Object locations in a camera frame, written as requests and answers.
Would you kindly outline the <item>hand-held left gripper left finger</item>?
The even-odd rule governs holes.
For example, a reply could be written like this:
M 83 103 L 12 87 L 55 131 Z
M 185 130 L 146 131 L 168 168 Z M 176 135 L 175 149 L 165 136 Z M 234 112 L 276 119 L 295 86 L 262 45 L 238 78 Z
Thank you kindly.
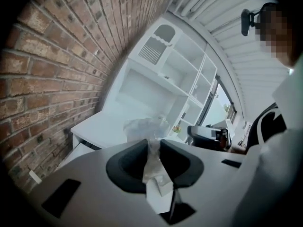
M 113 155 L 107 161 L 106 173 L 124 192 L 146 193 L 143 173 L 147 158 L 148 141 L 144 139 Z

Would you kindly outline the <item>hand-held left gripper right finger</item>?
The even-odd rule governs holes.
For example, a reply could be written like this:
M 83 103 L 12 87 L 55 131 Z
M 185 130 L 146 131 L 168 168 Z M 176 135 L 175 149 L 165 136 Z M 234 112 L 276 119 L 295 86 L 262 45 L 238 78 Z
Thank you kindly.
M 160 141 L 160 160 L 175 189 L 194 185 L 204 171 L 200 158 L 167 140 Z

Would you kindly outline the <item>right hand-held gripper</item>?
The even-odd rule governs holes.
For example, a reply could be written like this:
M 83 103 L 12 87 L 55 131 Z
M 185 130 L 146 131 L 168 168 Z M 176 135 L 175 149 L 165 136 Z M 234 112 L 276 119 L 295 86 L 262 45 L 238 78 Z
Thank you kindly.
M 229 150 L 231 137 L 227 128 L 203 126 L 188 126 L 187 134 L 192 139 L 192 145 L 209 150 Z

